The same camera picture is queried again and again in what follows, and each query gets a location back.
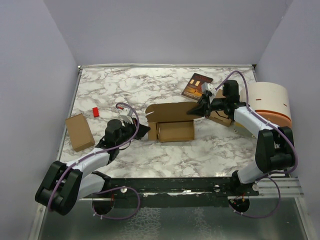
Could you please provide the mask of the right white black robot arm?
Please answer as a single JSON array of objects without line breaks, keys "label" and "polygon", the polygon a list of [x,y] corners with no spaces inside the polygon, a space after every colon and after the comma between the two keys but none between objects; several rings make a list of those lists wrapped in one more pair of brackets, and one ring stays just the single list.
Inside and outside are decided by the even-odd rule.
[{"label": "right white black robot arm", "polygon": [[240,100],[239,85],[227,80],[222,87],[222,97],[210,83],[201,86],[202,96],[196,107],[187,111],[189,115],[208,117],[211,112],[222,111],[232,121],[244,126],[257,140],[254,162],[235,172],[229,189],[240,196],[248,184],[263,177],[294,168],[297,153],[294,148],[293,132],[289,127],[280,127],[256,113],[247,102]]}]

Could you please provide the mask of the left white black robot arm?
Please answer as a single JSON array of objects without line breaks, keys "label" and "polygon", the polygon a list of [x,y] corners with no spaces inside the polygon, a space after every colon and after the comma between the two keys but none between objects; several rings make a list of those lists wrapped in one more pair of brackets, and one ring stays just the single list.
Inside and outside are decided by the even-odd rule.
[{"label": "left white black robot arm", "polygon": [[35,193],[35,201],[64,216],[81,198],[94,193],[106,197],[111,186],[97,170],[114,161],[122,146],[131,140],[142,139],[149,131],[150,127],[136,119],[133,122],[110,120],[104,136],[90,153],[76,160],[55,161],[50,165]]}]

